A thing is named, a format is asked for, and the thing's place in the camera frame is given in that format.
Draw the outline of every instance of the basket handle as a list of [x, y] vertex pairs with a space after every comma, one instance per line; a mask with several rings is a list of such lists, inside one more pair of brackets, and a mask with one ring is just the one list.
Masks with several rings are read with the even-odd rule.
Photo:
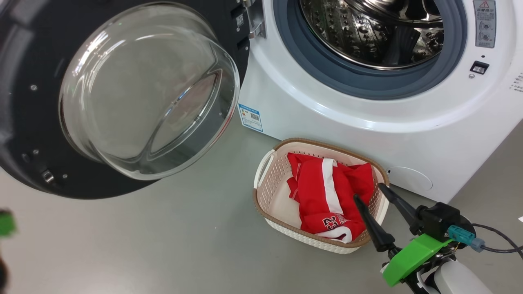
[[265, 179], [265, 176], [267, 175], [267, 171], [269, 170], [269, 166], [274, 160], [274, 157], [276, 157], [276, 154], [276, 151], [271, 150], [267, 152], [267, 154], [265, 154], [265, 156], [261, 159], [260, 165], [258, 165], [258, 169], [256, 170], [256, 175], [254, 176], [255, 189], [259, 188], [262, 185], [262, 182]]

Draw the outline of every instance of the green mount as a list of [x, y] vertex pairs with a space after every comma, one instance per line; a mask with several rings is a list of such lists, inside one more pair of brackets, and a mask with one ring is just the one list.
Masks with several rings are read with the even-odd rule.
[[452, 239], [441, 243], [427, 234], [417, 237], [391, 259], [383, 278], [390, 287], [395, 286], [450, 242]]
[[11, 236], [16, 231], [15, 218], [9, 211], [0, 211], [0, 238]]

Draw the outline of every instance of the red clothing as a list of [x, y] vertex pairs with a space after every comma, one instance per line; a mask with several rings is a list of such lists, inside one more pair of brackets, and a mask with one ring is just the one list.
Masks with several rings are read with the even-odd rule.
[[349, 243], [364, 230], [354, 194], [368, 206], [374, 193], [370, 163], [345, 166], [332, 159], [287, 154], [293, 177], [290, 198], [300, 203], [301, 229]]

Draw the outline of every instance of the plastic basket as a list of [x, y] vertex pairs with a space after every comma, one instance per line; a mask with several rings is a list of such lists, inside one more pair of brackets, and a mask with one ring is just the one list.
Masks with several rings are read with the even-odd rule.
[[267, 223], [279, 232], [308, 245], [334, 253], [348, 254], [356, 251], [370, 241], [367, 231], [350, 243], [342, 243], [316, 236], [300, 230], [299, 205], [289, 198], [287, 179], [292, 177], [287, 153], [299, 153], [330, 158], [338, 163], [351, 166], [370, 163], [373, 167], [374, 194], [369, 210], [378, 223], [385, 218], [389, 202], [378, 188], [378, 183], [389, 185], [389, 178], [383, 168], [375, 161], [353, 152], [307, 139], [287, 139], [269, 151], [261, 160], [254, 177], [254, 203]]

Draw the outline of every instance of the door hinge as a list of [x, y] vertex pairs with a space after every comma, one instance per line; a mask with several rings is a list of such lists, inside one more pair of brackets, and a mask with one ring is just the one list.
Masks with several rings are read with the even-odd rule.
[[249, 17], [249, 27], [251, 30], [249, 39], [254, 39], [258, 36], [267, 38], [263, 0], [243, 0], [243, 6], [247, 10]]

